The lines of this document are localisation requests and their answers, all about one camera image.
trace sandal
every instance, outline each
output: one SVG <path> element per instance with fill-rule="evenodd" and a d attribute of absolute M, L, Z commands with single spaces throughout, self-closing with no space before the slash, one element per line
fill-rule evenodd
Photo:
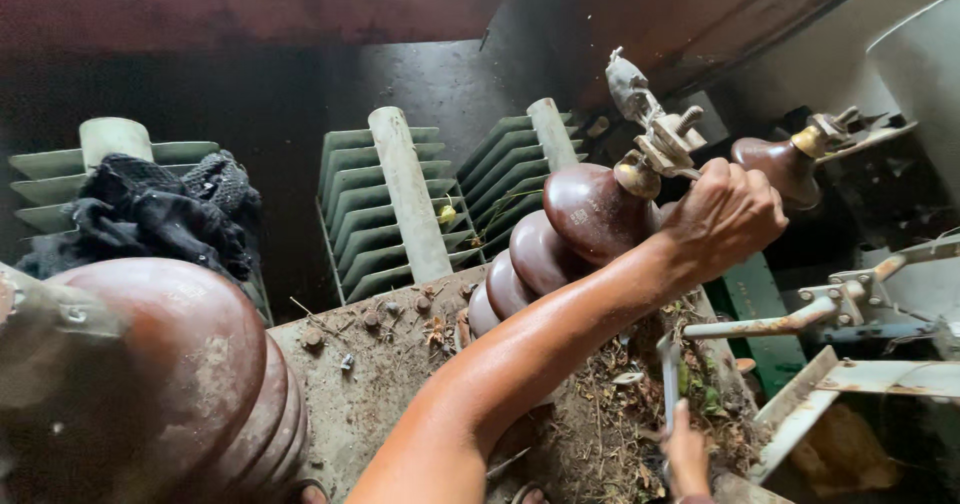
<path fill-rule="evenodd" d="M 319 489 L 320 493 L 323 495 L 323 497 L 327 501 L 326 504 L 332 504 L 333 501 L 330 499 L 330 493 L 327 492 L 327 488 L 324 487 L 324 485 L 319 481 L 320 480 L 317 480 L 314 478 L 303 478 L 302 480 L 298 480 L 294 482 L 293 485 L 290 485 L 289 491 L 287 493 L 287 497 L 284 500 L 284 502 L 286 502 L 286 504 L 301 504 L 301 502 L 303 501 L 302 499 L 303 497 L 301 494 L 303 493 L 306 487 L 312 485 Z"/>
<path fill-rule="evenodd" d="M 527 485 L 523 485 L 520 490 L 516 492 L 516 495 L 513 497 L 514 499 L 512 502 L 510 502 L 510 504 L 521 504 L 523 499 L 526 498 L 528 494 L 537 489 L 544 490 L 544 488 L 537 482 L 530 482 Z"/>

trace foot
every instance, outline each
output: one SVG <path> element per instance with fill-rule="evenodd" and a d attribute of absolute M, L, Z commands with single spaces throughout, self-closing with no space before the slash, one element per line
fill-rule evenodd
<path fill-rule="evenodd" d="M 542 490 L 534 489 L 523 497 L 522 504 L 550 504 L 547 502 L 546 497 L 543 494 L 544 492 Z"/>
<path fill-rule="evenodd" d="M 324 498 L 323 493 L 320 492 L 320 489 L 318 487 L 314 485 L 308 485 L 303 489 L 303 491 L 304 492 L 302 492 L 300 495 L 300 498 L 301 498 L 300 500 L 303 502 L 303 504 L 327 504 L 326 502 L 327 499 Z"/>

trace black cloth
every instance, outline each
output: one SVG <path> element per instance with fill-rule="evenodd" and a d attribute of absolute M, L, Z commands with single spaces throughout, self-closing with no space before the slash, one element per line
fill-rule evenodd
<path fill-rule="evenodd" d="M 67 208 L 77 230 L 34 238 L 17 267 L 46 279 L 103 260 L 162 257 L 239 283 L 258 261 L 260 209 L 260 194 L 228 151 L 206 156 L 183 178 L 115 153 Z"/>

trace human arm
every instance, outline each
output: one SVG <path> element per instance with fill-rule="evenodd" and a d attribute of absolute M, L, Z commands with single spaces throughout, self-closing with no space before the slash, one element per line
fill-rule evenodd
<path fill-rule="evenodd" d="M 710 470 L 707 441 L 701 432 L 690 428 L 689 406 L 686 399 L 678 401 L 673 410 L 673 434 L 662 445 L 673 474 L 668 480 L 670 491 L 674 497 L 687 498 L 691 503 L 712 502 L 711 486 L 706 478 Z"/>
<path fill-rule="evenodd" d="M 716 159 L 662 230 L 534 302 L 445 363 L 374 456 L 351 503 L 482 502 L 499 436 L 604 341 L 715 278 L 786 227 L 759 172 Z"/>

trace forearm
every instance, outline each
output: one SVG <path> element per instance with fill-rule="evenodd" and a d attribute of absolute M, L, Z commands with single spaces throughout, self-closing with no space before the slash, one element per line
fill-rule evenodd
<path fill-rule="evenodd" d="M 655 235 L 508 318 L 426 383 L 354 496 L 376 501 L 386 493 L 370 492 L 369 485 L 390 480 L 389 485 L 402 483 L 403 490 L 422 490 L 439 479 L 460 484 L 458 491 L 471 485 L 469 492 L 482 496 L 484 461 L 507 427 L 604 341 L 695 286 L 690 282 L 695 265 L 672 240 Z"/>

